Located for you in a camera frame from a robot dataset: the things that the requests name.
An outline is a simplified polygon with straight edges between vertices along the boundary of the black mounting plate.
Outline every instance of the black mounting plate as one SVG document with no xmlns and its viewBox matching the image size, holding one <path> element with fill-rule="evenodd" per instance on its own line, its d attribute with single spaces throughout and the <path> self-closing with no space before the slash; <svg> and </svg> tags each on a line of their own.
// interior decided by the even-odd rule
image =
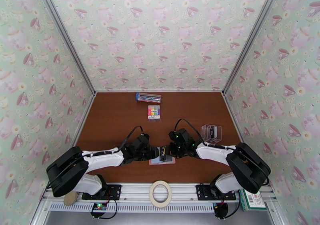
<svg viewBox="0 0 320 225">
<path fill-rule="evenodd" d="M 121 185 L 107 185 L 105 195 L 102 197 L 97 198 L 95 195 L 90 195 L 88 193 L 82 194 L 83 200 L 111 200 L 111 201 L 118 201 L 120 200 L 121 194 Z"/>
<path fill-rule="evenodd" d="M 196 185 L 198 201 L 235 201 L 236 195 L 234 191 L 230 191 L 226 194 L 219 194 L 219 197 L 215 199 L 212 196 L 210 185 Z"/>
</svg>

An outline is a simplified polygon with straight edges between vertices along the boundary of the tape roll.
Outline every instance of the tape roll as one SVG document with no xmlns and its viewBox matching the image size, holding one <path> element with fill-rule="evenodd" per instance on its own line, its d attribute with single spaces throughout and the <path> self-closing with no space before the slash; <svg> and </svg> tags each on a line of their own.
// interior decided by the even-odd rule
<svg viewBox="0 0 320 225">
<path fill-rule="evenodd" d="M 158 202 L 155 200 L 155 198 L 153 197 L 153 191 L 155 188 L 163 186 L 164 188 L 166 188 L 167 192 L 168 192 L 168 197 L 164 202 Z M 152 203 L 152 205 L 154 205 L 155 207 L 158 208 L 164 208 L 167 205 L 169 205 L 171 198 L 172 198 L 172 190 L 169 186 L 169 184 L 167 182 L 164 182 L 163 180 L 159 180 L 154 182 L 151 187 L 150 187 L 150 191 L 149 191 L 149 197 L 150 197 L 150 201 Z"/>
</svg>

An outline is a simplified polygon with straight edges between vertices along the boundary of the clear plastic box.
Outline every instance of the clear plastic box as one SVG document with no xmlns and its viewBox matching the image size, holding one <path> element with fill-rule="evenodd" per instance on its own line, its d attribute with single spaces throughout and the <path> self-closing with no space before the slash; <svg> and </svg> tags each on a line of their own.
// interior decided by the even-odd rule
<svg viewBox="0 0 320 225">
<path fill-rule="evenodd" d="M 204 125 L 201 127 L 201 137 L 206 142 L 216 144 L 222 140 L 221 130 L 219 125 Z"/>
</svg>

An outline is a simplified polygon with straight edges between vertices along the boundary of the wall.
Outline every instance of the wall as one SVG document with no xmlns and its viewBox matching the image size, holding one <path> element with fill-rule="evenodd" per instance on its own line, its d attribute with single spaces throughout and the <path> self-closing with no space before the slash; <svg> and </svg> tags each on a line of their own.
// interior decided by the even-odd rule
<svg viewBox="0 0 320 225">
<path fill-rule="evenodd" d="M 265 0 L 53 0 L 96 90 L 222 90 Z"/>
<path fill-rule="evenodd" d="M 91 93 L 42 0 L 0 4 L 0 224 L 29 224 Z"/>
<path fill-rule="evenodd" d="M 319 11 L 319 0 L 277 0 L 227 92 L 292 224 L 320 224 Z"/>
</svg>

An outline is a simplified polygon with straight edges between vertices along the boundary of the floral wallpaper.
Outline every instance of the floral wallpaper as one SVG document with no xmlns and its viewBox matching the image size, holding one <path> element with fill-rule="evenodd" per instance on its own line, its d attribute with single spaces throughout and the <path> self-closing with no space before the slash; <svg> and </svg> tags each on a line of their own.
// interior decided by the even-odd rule
<svg viewBox="0 0 320 225">
<path fill-rule="evenodd" d="M 42 0 L 0 0 L 0 224 L 29 224 L 91 92 Z"/>
<path fill-rule="evenodd" d="M 291 224 L 320 224 L 320 1 L 277 0 L 227 98 Z"/>
<path fill-rule="evenodd" d="M 265 0 L 53 0 L 97 91 L 222 90 Z"/>
</svg>

